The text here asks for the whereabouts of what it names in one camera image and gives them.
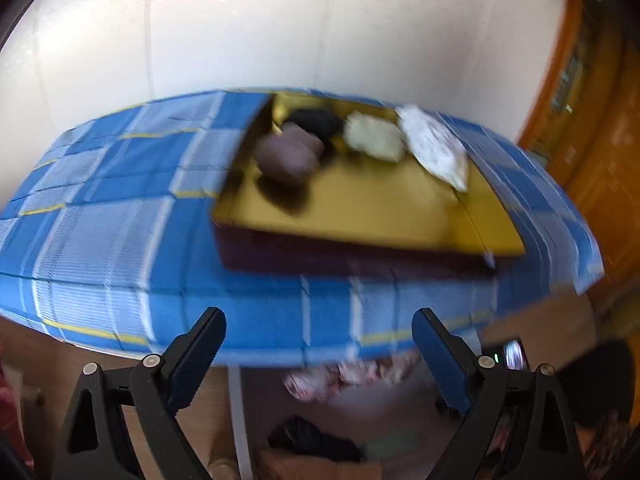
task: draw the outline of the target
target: blue plaid tablecloth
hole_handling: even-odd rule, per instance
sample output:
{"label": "blue plaid tablecloth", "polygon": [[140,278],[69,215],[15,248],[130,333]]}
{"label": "blue plaid tablecloth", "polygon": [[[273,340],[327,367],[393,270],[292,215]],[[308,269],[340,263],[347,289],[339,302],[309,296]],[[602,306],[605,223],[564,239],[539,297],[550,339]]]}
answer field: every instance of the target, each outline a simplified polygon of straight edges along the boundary
{"label": "blue plaid tablecloth", "polygon": [[420,307],[459,331],[602,275],[593,235],[551,177],[507,139],[444,115],[522,237],[526,255],[508,270],[380,282],[224,269],[208,211],[267,98],[180,96],[63,133],[0,216],[0,314],[121,354],[160,352],[217,306],[228,326],[217,362],[301,365],[407,348]]}

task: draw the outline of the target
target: red fabric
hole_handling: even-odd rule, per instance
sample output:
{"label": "red fabric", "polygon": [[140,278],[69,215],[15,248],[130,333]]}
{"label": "red fabric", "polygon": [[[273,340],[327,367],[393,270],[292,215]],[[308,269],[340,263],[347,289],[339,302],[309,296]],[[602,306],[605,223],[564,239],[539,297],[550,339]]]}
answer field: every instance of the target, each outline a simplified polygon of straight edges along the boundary
{"label": "red fabric", "polygon": [[33,469],[33,457],[24,443],[18,425],[18,410],[15,407],[14,390],[4,376],[0,366],[0,430],[4,431],[24,463]]}

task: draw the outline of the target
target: white wall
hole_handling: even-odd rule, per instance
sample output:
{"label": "white wall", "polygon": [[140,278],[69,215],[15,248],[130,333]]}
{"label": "white wall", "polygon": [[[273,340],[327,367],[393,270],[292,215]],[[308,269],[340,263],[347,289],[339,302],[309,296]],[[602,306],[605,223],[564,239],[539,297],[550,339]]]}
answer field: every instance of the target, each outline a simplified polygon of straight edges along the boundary
{"label": "white wall", "polygon": [[417,102],[516,139],[564,0],[36,0],[0,52],[0,206],[63,130],[201,89]]}

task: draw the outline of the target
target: checkered cloth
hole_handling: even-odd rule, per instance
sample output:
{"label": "checkered cloth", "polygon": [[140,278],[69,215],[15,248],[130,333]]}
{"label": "checkered cloth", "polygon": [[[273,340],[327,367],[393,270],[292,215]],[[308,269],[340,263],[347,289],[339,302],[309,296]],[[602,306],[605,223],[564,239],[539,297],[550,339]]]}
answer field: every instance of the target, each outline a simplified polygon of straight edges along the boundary
{"label": "checkered cloth", "polygon": [[593,235],[548,174],[505,138],[449,116],[526,247],[508,270],[409,282],[226,270],[207,213],[267,98],[180,96],[62,134],[0,216],[0,314],[119,354],[161,352],[217,306],[228,327],[217,362],[301,365],[407,348],[420,307],[463,330],[602,275]]}

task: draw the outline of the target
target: silver screw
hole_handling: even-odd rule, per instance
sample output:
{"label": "silver screw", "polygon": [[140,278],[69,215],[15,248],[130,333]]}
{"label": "silver screw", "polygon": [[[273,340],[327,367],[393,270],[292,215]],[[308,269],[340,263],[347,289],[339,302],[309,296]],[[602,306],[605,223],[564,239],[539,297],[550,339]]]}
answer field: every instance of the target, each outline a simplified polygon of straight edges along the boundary
{"label": "silver screw", "polygon": [[547,365],[547,364],[540,365],[540,372],[546,376],[551,376],[556,374],[555,368],[553,368],[552,365]]}
{"label": "silver screw", "polygon": [[82,373],[85,375],[95,374],[98,369],[98,365],[96,363],[87,363],[82,368]]}
{"label": "silver screw", "polygon": [[160,356],[158,354],[149,354],[142,359],[142,365],[145,368],[154,368],[160,364]]}
{"label": "silver screw", "polygon": [[495,366],[495,361],[489,356],[483,355],[478,358],[478,364],[482,368],[493,368]]}

